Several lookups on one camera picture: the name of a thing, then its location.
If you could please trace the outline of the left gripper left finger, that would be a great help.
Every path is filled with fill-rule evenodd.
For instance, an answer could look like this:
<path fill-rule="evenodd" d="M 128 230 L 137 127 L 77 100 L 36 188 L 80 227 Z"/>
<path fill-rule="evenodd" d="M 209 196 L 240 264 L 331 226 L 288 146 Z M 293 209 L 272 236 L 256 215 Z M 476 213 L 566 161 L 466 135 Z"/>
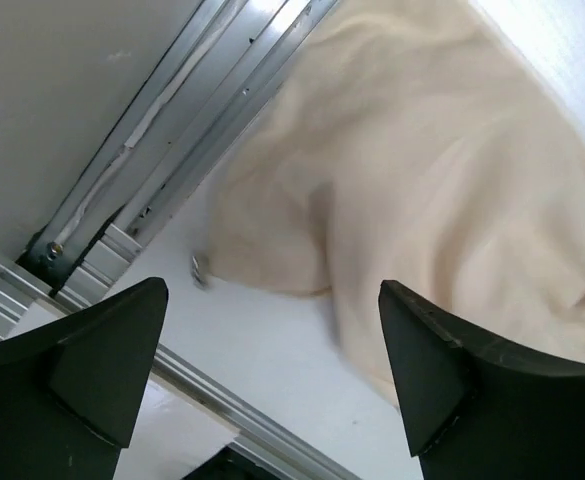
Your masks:
<path fill-rule="evenodd" d="M 151 277 L 0 342 L 0 479 L 113 477 L 166 310 Z"/>

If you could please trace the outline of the beige trousers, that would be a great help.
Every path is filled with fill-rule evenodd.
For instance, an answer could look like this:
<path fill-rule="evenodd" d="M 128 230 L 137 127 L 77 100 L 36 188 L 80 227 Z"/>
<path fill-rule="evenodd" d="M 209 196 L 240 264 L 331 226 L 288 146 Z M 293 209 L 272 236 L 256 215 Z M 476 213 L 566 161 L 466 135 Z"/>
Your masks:
<path fill-rule="evenodd" d="M 207 256 L 226 281 L 330 292 L 390 402 L 386 280 L 585 363 L 585 144 L 467 3 L 343 1 L 230 162 Z"/>

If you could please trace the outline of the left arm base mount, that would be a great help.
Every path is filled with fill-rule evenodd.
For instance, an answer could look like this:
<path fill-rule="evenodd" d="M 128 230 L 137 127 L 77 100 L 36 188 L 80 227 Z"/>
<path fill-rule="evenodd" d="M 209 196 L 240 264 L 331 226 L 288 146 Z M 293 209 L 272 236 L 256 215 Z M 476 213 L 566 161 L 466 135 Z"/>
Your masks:
<path fill-rule="evenodd" d="M 239 452 L 224 447 L 183 480 L 278 480 L 278 477 Z"/>

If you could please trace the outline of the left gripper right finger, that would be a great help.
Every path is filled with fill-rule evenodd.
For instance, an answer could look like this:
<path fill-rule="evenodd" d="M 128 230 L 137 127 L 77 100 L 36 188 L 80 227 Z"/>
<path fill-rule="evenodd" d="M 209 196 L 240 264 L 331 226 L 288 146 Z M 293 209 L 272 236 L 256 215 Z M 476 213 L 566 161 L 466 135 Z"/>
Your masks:
<path fill-rule="evenodd" d="M 395 281 L 379 311 L 427 479 L 585 479 L 585 364 L 507 340 Z"/>

